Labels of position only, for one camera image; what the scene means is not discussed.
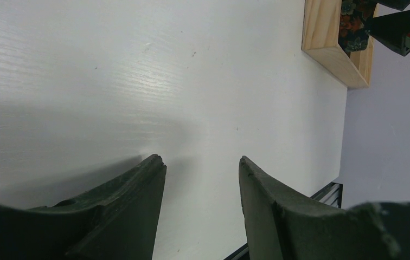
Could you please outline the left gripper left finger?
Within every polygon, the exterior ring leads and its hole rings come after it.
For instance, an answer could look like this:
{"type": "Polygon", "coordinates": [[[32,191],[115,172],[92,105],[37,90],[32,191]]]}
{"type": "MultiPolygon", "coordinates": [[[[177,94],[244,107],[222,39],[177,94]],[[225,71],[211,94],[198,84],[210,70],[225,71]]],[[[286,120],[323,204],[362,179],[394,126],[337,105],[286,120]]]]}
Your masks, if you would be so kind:
{"type": "Polygon", "coordinates": [[[165,177],[153,154],[52,207],[0,205],[0,259],[151,259],[165,177]]]}

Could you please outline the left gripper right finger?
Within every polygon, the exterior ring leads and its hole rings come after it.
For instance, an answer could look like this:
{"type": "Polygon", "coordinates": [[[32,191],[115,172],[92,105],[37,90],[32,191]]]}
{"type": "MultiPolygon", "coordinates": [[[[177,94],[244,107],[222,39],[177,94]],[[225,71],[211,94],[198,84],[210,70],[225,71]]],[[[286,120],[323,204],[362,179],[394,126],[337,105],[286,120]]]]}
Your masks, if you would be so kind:
{"type": "Polygon", "coordinates": [[[410,202],[339,209],[242,157],[239,186],[251,259],[410,259],[410,202]]]}

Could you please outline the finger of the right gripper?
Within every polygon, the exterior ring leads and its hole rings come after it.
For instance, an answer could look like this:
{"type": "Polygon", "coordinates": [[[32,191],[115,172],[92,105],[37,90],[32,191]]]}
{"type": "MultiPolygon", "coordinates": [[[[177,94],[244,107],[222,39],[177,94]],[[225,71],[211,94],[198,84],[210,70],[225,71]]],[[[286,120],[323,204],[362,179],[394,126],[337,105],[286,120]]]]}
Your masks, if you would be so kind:
{"type": "Polygon", "coordinates": [[[374,17],[370,35],[391,51],[407,56],[410,53],[410,10],[374,17]]]}
{"type": "Polygon", "coordinates": [[[375,2],[399,11],[405,10],[410,5],[410,0],[375,0],[375,2]]]}

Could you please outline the dark floral tie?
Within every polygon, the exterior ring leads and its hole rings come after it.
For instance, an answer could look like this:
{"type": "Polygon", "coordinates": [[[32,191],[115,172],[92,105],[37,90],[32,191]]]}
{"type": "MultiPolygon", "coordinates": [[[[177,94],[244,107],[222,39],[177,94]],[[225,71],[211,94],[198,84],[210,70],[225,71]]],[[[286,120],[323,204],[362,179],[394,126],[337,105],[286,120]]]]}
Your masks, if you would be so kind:
{"type": "Polygon", "coordinates": [[[367,49],[376,6],[375,1],[341,2],[338,44],[346,54],[367,49]]]}

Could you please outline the wooden compartment tray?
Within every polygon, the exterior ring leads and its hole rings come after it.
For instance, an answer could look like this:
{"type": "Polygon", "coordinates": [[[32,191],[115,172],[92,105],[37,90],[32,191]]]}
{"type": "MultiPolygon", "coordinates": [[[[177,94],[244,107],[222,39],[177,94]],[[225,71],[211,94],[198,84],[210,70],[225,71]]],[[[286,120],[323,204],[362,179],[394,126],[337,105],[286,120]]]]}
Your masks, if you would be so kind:
{"type": "Polygon", "coordinates": [[[338,43],[341,1],[306,0],[302,51],[348,88],[369,88],[375,39],[367,48],[346,54],[338,43]]]}

